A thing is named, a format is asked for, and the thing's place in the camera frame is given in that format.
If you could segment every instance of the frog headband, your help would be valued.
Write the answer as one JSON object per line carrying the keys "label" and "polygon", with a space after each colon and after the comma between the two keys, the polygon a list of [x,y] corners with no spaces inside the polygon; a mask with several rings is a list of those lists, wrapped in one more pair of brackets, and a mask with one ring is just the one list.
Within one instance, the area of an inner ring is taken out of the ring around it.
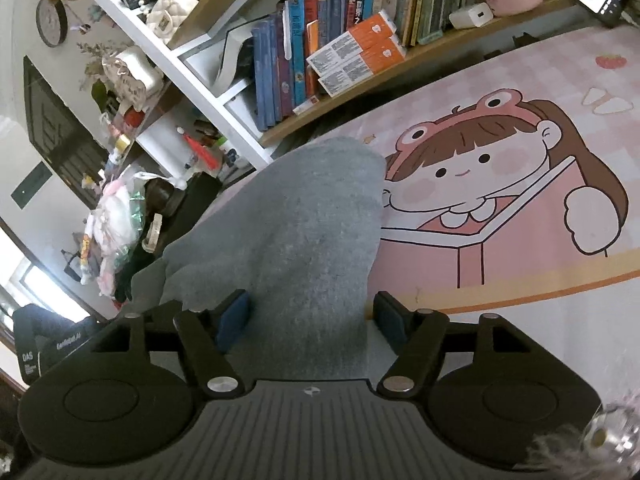
{"label": "frog headband", "polygon": [[536,126],[542,119],[535,113],[518,106],[522,102],[522,94],[513,89],[500,89],[482,97],[476,106],[465,112],[460,112],[445,119],[440,123],[419,123],[412,126],[404,133],[396,142],[396,150],[400,155],[389,170],[386,172],[386,178],[392,179],[400,166],[409,158],[413,151],[420,146],[425,140],[430,139],[438,132],[446,130],[451,126],[455,126],[463,121],[477,119],[484,116],[504,115],[517,117]]}

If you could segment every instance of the pink cheek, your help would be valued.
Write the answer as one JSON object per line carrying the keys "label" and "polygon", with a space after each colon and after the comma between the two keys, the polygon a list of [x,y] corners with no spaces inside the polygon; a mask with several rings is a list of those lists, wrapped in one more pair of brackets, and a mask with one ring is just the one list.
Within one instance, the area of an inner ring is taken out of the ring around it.
{"label": "pink cheek", "polygon": [[491,168],[496,175],[519,173],[529,161],[529,153],[523,148],[508,148],[496,153]]}
{"label": "pink cheek", "polygon": [[421,202],[430,197],[436,190],[436,185],[431,180],[422,178],[406,186],[402,186],[402,198],[409,203]]}

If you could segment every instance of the frog eye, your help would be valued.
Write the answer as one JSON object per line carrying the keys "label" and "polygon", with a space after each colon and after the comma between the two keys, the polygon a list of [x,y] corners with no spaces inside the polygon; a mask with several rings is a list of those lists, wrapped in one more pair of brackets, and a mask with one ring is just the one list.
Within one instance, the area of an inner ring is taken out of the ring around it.
{"label": "frog eye", "polygon": [[405,146],[415,146],[427,138],[430,123],[421,123],[412,126],[398,139],[398,150]]}
{"label": "frog eye", "polygon": [[505,104],[510,103],[517,99],[517,96],[511,92],[497,92],[484,99],[484,106],[488,109],[500,108]]}

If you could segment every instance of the folded cloth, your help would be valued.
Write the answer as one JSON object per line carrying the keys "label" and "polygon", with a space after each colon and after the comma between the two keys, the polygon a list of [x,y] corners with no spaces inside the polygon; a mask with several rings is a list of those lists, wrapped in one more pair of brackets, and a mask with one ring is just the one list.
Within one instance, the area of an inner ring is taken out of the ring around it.
{"label": "folded cloth", "polygon": [[121,314],[244,288],[254,310],[227,358],[245,381],[366,377],[384,176],[385,160],[348,138],[282,156],[137,274]]}

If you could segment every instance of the orange and white box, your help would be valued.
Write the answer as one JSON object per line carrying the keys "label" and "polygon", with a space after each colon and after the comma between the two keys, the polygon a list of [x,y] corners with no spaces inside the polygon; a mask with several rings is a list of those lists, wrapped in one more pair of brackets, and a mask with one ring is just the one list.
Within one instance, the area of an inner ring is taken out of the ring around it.
{"label": "orange and white box", "polygon": [[311,54],[306,61],[322,77],[352,57],[390,38],[395,32],[396,25],[387,13],[381,10]]}
{"label": "orange and white box", "polygon": [[402,62],[405,56],[406,49],[393,35],[347,60],[319,81],[327,93],[334,97],[385,68]]}

